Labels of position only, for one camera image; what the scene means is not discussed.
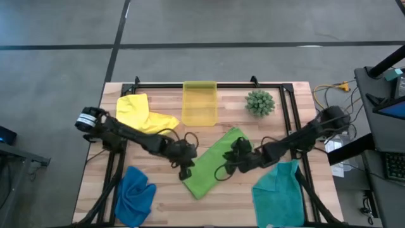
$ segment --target monitor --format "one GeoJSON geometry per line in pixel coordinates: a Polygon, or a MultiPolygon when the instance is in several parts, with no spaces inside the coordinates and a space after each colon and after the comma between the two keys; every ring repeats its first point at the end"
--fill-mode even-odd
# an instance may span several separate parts
{"type": "Polygon", "coordinates": [[[405,120],[405,96],[377,106],[373,109],[373,112],[405,120]]]}

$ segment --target keyboard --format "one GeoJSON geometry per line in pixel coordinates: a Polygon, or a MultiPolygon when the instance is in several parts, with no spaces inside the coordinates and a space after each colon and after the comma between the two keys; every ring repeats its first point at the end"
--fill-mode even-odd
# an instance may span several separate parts
{"type": "Polygon", "coordinates": [[[405,182],[405,153],[382,153],[385,178],[405,182]]]}

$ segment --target succulent plant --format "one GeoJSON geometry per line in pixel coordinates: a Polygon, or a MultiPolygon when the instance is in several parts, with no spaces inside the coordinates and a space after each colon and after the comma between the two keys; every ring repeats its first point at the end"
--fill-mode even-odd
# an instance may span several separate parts
{"type": "Polygon", "coordinates": [[[256,117],[269,115],[274,110],[273,96],[262,90],[252,91],[246,98],[245,108],[256,117]]]}

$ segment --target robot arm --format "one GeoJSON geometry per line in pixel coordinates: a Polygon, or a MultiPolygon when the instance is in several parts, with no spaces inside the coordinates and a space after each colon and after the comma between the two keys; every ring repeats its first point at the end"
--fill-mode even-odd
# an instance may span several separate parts
{"type": "Polygon", "coordinates": [[[140,144],[152,155],[169,159],[173,168],[180,166],[181,181],[191,176],[189,167],[194,166],[192,158],[197,157],[197,151],[196,147],[185,139],[175,141],[168,136],[145,134],[119,122],[107,111],[95,107],[85,107],[75,126],[87,133],[84,135],[86,140],[92,142],[93,139],[101,139],[104,149],[120,151],[122,141],[128,139],[140,144]]]}
{"type": "Polygon", "coordinates": [[[340,134],[347,130],[349,125],[350,116],[345,115],[338,106],[332,106],[320,112],[302,129],[277,142],[268,142],[252,150],[248,140],[238,138],[232,144],[232,151],[223,155],[227,160],[223,166],[229,175],[232,175],[236,168],[242,173],[258,167],[266,168],[279,162],[288,150],[310,151],[317,138],[340,134]]]}

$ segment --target concrete floor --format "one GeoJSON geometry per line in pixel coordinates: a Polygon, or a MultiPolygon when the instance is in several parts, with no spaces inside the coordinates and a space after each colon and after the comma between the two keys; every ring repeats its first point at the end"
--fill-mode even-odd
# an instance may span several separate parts
{"type": "MultiPolygon", "coordinates": [[[[0,46],[113,44],[123,5],[124,0],[4,0],[0,46]]],[[[381,0],[141,0],[130,5],[122,43],[400,41],[403,16],[395,2],[381,0]]],[[[352,80],[356,67],[373,65],[397,48],[121,50],[111,80],[133,81],[137,75],[143,82],[247,81],[255,75],[314,87],[352,80]]],[[[52,158],[34,182],[27,176],[10,227],[70,223],[89,147],[73,124],[84,106],[99,104],[110,56],[110,49],[0,51],[0,125],[18,133],[19,148],[52,158]]],[[[347,106],[348,95],[331,90],[328,100],[347,106]]],[[[370,131],[363,111],[356,127],[358,137],[370,131]]],[[[357,213],[361,193],[338,195],[345,220],[366,225],[357,213]]]]}

